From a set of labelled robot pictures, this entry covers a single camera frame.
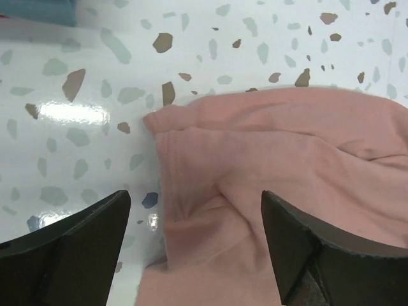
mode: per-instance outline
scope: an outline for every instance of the teal object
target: teal object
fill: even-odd
[[[0,15],[75,27],[77,0],[1,0]]]

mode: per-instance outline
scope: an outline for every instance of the brown speck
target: brown speck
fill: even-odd
[[[341,39],[342,39],[342,36],[340,34],[334,33],[330,35],[331,41],[340,41]]]
[[[116,264],[115,273],[119,273],[122,270],[122,267],[123,267],[123,262],[121,262],[121,261],[118,262]]]
[[[233,48],[239,48],[241,45],[241,39],[234,41],[234,43],[232,44]]]
[[[306,68],[295,82],[296,87],[307,87],[310,81],[310,69]]]
[[[161,86],[163,92],[163,106],[170,105],[176,98],[176,92],[174,91],[173,83],[168,82]]]
[[[37,106],[35,106],[34,104],[30,104],[27,103],[25,105],[25,110],[31,115],[32,118],[34,119],[38,119],[38,110],[37,110]]]
[[[387,4],[384,5],[384,12],[385,15],[388,15],[390,13],[390,11],[397,6],[396,2],[389,2]]]
[[[80,69],[71,72],[67,77],[64,85],[62,86],[62,91],[64,92],[68,101],[73,102],[77,96],[79,90],[81,89],[82,82],[85,78],[85,69]]]
[[[117,129],[123,133],[130,134],[130,126],[127,122],[119,123]]]
[[[357,76],[357,80],[360,84],[362,84],[364,82],[364,72],[361,72],[358,76]]]
[[[182,78],[183,80],[187,82],[192,79],[191,75],[189,75],[188,73],[179,73],[178,75],[180,76],[180,78]]]
[[[336,21],[337,17],[339,17],[337,14],[322,13],[320,15],[320,20],[323,21],[324,24],[332,24]]]
[[[275,72],[272,73],[269,77],[269,82],[271,83],[277,83],[279,82],[279,77],[280,77],[281,73],[280,72]]]
[[[153,47],[158,53],[165,53],[173,46],[173,35],[170,33],[160,33],[153,42]]]

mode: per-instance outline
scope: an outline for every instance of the terrazzo table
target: terrazzo table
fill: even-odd
[[[1,19],[0,242],[127,189],[133,207],[108,304],[133,305],[143,267],[164,247],[142,116],[288,85],[408,106],[407,56],[402,0],[82,0],[77,28]]]

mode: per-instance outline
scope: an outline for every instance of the terrazzo surface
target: terrazzo surface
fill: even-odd
[[[0,242],[132,197],[108,305],[163,255],[141,117],[202,95],[326,85],[408,106],[408,2],[82,0],[78,27],[0,20]]]

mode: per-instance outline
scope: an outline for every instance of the pink cloth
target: pink cloth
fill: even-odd
[[[167,106],[144,122],[161,162],[168,259],[144,272],[137,306],[281,305],[262,190],[407,246],[408,110],[395,102],[275,89]]]

